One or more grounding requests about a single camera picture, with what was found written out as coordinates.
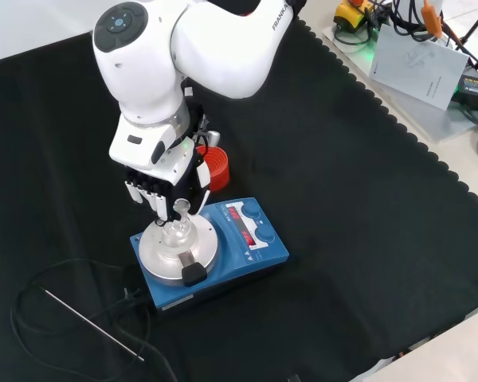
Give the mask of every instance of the paper sheet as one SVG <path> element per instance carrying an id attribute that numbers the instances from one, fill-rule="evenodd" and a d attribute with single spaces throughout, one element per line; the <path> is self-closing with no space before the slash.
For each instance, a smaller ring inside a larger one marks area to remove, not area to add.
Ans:
<path id="1" fill-rule="evenodd" d="M 431 41 L 416 42 L 383 25 L 370 78 L 446 110 L 468 57 Z"/>

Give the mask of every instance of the black cloth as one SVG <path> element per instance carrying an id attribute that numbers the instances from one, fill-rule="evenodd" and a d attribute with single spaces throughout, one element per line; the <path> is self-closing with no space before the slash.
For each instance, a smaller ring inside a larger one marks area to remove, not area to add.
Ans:
<path id="1" fill-rule="evenodd" d="M 303 22 L 252 99 L 195 94 L 229 155 L 232 184 L 217 197 L 256 197 L 291 256 L 268 277 L 156 319 L 152 342 L 181 381 L 346 381 L 478 306 L 474 195 Z M 0 61 L 0 380 L 80 380 L 34 364 L 14 340 L 9 308 L 33 273 L 71 257 L 135 262 L 128 238 L 151 214 L 108 157 L 118 117 L 89 35 Z M 105 282 L 114 279 L 82 266 L 45 283 L 90 314 L 121 297 Z M 25 309 L 46 325 L 70 321 L 34 297 Z M 98 376 L 129 359 L 90 329 L 29 341 Z M 145 380 L 144 369 L 123 380 Z"/>

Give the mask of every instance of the franka robot arm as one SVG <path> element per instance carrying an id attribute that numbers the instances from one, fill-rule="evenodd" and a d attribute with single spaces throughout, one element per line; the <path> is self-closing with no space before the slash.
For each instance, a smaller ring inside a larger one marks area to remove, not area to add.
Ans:
<path id="1" fill-rule="evenodd" d="M 200 0 L 125 2 L 101 16 L 94 53 L 121 110 L 109 154 L 128 167 L 133 200 L 147 200 L 164 221 L 176 217 L 179 198 L 190 202 L 190 214 L 200 212 L 210 172 L 187 136 L 181 82 L 189 76 L 229 98 L 252 96 L 293 16 L 285 0 L 262 0 L 245 17 Z"/>

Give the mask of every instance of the red container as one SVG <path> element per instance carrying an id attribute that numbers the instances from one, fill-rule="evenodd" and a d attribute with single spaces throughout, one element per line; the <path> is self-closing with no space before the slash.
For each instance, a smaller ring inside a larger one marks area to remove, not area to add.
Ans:
<path id="1" fill-rule="evenodd" d="M 197 147 L 200 154 L 206 152 L 205 146 Z M 226 152 L 219 147 L 209 147 L 209 151 L 204 157 L 210 171 L 210 192 L 214 193 L 229 184 L 229 158 Z"/>

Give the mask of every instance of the blue knob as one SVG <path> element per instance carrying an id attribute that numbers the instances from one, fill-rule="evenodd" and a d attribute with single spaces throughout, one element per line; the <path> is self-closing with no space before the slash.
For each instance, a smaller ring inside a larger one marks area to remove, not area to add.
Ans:
<path id="1" fill-rule="evenodd" d="M 274 240 L 274 229 L 267 224 L 261 224 L 255 230 L 255 235 L 262 241 L 269 243 Z"/>
<path id="2" fill-rule="evenodd" d="M 254 201 L 246 201 L 243 204 L 241 211 L 245 216 L 251 219 L 256 219 L 261 216 L 261 208 Z"/>

